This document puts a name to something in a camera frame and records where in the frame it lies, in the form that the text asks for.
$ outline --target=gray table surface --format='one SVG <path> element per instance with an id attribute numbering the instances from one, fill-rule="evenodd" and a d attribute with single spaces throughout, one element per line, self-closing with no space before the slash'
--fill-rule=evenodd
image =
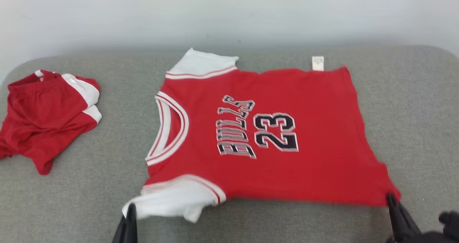
<path id="1" fill-rule="evenodd" d="M 387 164 L 403 204 L 422 230 L 441 229 L 441 211 L 459 209 L 459 60 L 435 47 L 213 51 L 238 55 L 242 70 L 347 65 L 359 95 L 367 139 Z M 147 178 L 144 157 L 159 127 L 154 95 L 184 52 L 47 57 L 27 62 L 1 87 L 38 69 L 95 78 L 102 120 L 40 176 L 21 156 L 0 160 L 0 241 L 110 242 L 121 207 Z M 139 243 L 384 242 L 387 209 L 235 199 L 206 208 L 197 224 L 183 218 L 138 222 Z"/>

